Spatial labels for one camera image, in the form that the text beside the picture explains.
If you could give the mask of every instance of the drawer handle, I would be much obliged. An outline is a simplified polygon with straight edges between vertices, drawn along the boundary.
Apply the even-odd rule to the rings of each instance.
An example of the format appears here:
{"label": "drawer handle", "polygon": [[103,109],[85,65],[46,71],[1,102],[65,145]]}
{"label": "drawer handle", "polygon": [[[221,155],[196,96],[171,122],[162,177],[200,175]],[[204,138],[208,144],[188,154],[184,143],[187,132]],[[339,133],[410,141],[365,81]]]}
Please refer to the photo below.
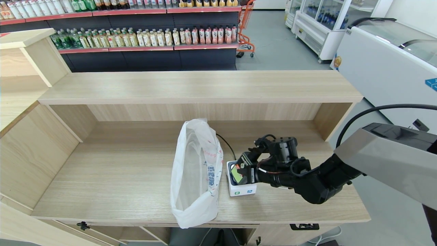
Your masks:
{"label": "drawer handle", "polygon": [[76,224],[77,226],[80,226],[80,229],[82,231],[85,231],[86,229],[91,229],[91,227],[89,225],[87,225],[87,223],[85,221],[82,221],[80,223]]}
{"label": "drawer handle", "polygon": [[319,230],[319,224],[290,224],[293,231],[314,231]]}

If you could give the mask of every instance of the orange shopping cart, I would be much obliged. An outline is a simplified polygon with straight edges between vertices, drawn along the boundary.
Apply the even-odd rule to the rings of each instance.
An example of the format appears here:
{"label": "orange shopping cart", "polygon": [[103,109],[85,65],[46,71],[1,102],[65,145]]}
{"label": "orange shopping cart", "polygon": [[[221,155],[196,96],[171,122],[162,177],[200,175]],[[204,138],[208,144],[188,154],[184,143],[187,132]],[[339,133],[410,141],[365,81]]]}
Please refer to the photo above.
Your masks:
{"label": "orange shopping cart", "polygon": [[[238,30],[238,44],[239,47],[237,52],[251,52],[250,57],[255,54],[255,45],[250,42],[250,38],[243,34],[243,30],[246,29],[247,23],[249,22],[250,14],[253,10],[253,2],[255,0],[247,1],[247,4],[241,3],[241,11],[239,14],[239,30]],[[237,57],[242,57],[244,53],[237,55]]]}

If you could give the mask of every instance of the display refrigerator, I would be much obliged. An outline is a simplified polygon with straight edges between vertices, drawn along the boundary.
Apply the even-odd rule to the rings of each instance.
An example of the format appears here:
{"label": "display refrigerator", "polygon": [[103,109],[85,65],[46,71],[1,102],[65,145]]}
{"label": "display refrigerator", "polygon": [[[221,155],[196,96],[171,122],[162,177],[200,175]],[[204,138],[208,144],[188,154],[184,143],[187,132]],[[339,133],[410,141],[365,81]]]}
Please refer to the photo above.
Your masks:
{"label": "display refrigerator", "polygon": [[285,17],[285,25],[289,28],[293,27],[293,21],[296,16],[296,11],[300,10],[302,5],[302,0],[291,0],[288,8],[285,9],[286,17]]}
{"label": "display refrigerator", "polygon": [[[437,105],[437,38],[391,18],[352,23],[331,68],[338,70],[371,104]],[[437,134],[437,112],[387,109],[393,124]]]}
{"label": "display refrigerator", "polygon": [[347,25],[361,18],[385,17],[392,0],[302,0],[291,32],[319,58],[331,60]]}

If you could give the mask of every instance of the red shelf edge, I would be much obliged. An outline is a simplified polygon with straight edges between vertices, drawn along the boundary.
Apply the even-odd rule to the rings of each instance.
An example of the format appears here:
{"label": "red shelf edge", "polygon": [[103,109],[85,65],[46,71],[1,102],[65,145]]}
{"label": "red shelf edge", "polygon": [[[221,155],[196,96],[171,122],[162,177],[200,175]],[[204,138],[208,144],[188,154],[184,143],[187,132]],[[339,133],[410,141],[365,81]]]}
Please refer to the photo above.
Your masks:
{"label": "red shelf edge", "polygon": [[239,44],[211,44],[211,45],[180,45],[175,46],[174,50],[187,49],[237,49]]}
{"label": "red shelf edge", "polygon": [[125,9],[125,10],[105,10],[94,11],[93,16],[104,15],[123,15],[123,14],[166,14],[166,9]]}
{"label": "red shelf edge", "polygon": [[116,52],[116,51],[160,51],[160,50],[173,50],[173,46],[162,46],[162,47],[117,47],[117,48],[109,48],[109,52]]}
{"label": "red shelf edge", "polygon": [[10,24],[18,24],[18,23],[25,23],[26,21],[24,19],[13,19],[13,20],[1,20],[0,26],[2,25],[10,25]]}
{"label": "red shelf edge", "polygon": [[192,7],[192,8],[168,8],[167,13],[201,13],[201,12],[239,12],[241,6],[235,7]]}
{"label": "red shelf edge", "polygon": [[95,52],[108,52],[108,48],[99,49],[59,49],[60,54],[76,54],[76,53],[95,53]]}
{"label": "red shelf edge", "polygon": [[67,18],[78,18],[78,17],[91,17],[93,16],[93,12],[82,12],[82,13],[66,13],[66,14],[54,14],[48,16],[40,16],[25,19],[26,22],[34,22],[34,21],[47,21],[47,20],[56,20],[56,19],[67,19]]}

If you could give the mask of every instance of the white plastic bag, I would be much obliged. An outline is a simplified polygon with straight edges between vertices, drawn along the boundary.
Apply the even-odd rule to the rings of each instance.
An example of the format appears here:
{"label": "white plastic bag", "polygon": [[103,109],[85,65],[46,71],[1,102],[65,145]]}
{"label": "white plastic bag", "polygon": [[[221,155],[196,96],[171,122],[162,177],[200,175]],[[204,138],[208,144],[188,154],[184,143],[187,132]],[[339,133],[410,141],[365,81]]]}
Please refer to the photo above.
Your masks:
{"label": "white plastic bag", "polygon": [[217,216],[223,150],[205,119],[186,121],[177,139],[171,172],[171,211],[181,228]]}

